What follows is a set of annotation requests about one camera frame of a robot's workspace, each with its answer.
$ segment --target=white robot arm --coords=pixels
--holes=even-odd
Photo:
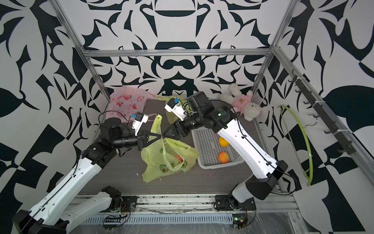
[[[128,133],[125,134],[120,119],[105,120],[100,125],[101,135],[82,153],[82,158],[78,160],[75,168],[29,211],[20,210],[13,217],[18,232],[66,234],[92,215],[109,207],[113,209],[119,207],[121,192],[108,186],[92,199],[65,211],[87,182],[117,155],[117,149],[137,146],[138,150],[141,150],[161,138],[161,135],[147,131],[138,133],[141,124],[147,121],[147,115],[138,113],[134,118],[132,128],[135,131],[127,129]],[[156,136],[156,138],[150,141],[149,136]]]
[[[176,100],[172,98],[165,109],[176,109]],[[187,136],[192,129],[202,126],[212,129],[230,143],[253,172],[248,180],[238,184],[229,194],[232,208],[239,207],[253,197],[264,200],[285,173],[287,164],[269,156],[244,130],[236,115],[227,106],[215,108],[203,92],[187,97],[187,102],[193,112],[174,122],[163,136],[179,140]]]

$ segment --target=table surface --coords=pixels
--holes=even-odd
[[[215,106],[222,104],[220,101],[212,102]],[[148,100],[144,107],[145,114],[158,113],[163,116],[162,131],[169,126],[164,105],[164,101]],[[238,118],[248,134],[261,145],[253,122],[244,120],[243,116]],[[148,122],[142,125],[142,129],[150,130],[151,126],[152,122]],[[194,145],[191,134],[181,141]],[[202,169],[196,160],[195,166],[188,172],[181,171],[146,183],[141,176],[146,168],[147,164],[141,159],[140,151],[133,147],[123,157],[115,156],[86,184],[80,194],[97,194],[106,186],[112,186],[126,194],[229,193],[237,183],[252,175],[245,162],[217,169]]]

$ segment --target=black and white patterned wall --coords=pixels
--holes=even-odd
[[[289,0],[66,0],[86,49],[269,48]],[[109,92],[133,85],[154,94],[217,98],[249,90],[263,56],[94,58]]]
[[[343,123],[374,154],[374,2],[371,0],[301,0],[280,43],[298,70]],[[313,158],[313,181],[307,187],[279,105],[288,105],[303,125],[316,113],[274,58],[254,97],[263,110],[257,118],[275,158],[285,160],[297,177],[294,196],[311,233],[373,233],[374,187],[319,119],[305,128]],[[309,168],[302,133],[291,114],[284,119],[304,170]],[[295,183],[287,176],[288,190]]]
[[[153,94],[190,96],[204,91],[217,98],[237,83],[251,89],[264,61],[263,55],[96,57],[93,64],[109,93],[132,85]]]
[[[0,51],[0,233],[11,233],[90,144],[107,100],[46,0],[1,1]]]

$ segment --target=pink plastic bag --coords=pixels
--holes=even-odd
[[[147,99],[156,98],[153,94],[141,88],[131,86],[119,87],[110,95],[108,110],[116,110],[129,120],[132,114],[137,114],[138,112],[143,113]],[[106,118],[112,117],[121,119],[122,123],[127,122],[119,113],[107,112]]]

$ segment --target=white teddy bear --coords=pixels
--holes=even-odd
[[[244,114],[245,120],[252,121],[253,118],[256,118],[260,114],[261,107],[258,104],[251,102],[253,97],[253,92],[251,90],[247,92],[247,95],[244,95],[235,83],[229,85],[229,90],[234,96],[221,94],[220,100],[232,105],[235,112]]]

